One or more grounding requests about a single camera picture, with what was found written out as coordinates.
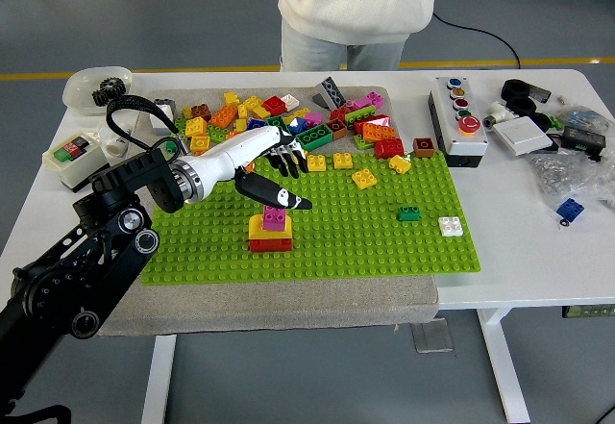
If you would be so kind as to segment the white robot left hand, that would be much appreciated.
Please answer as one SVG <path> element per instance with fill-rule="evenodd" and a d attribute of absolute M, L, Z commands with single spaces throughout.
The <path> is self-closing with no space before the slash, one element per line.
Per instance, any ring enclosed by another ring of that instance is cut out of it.
<path fill-rule="evenodd" d="M 234 136 L 201 156 L 177 160 L 189 184 L 185 201 L 198 203 L 207 198 L 219 182 L 233 181 L 241 195 L 277 209 L 310 210 L 312 203 L 255 172 L 247 165 L 266 158 L 284 176 L 294 179 L 308 172 L 308 161 L 300 142 L 277 126 L 263 126 Z"/>

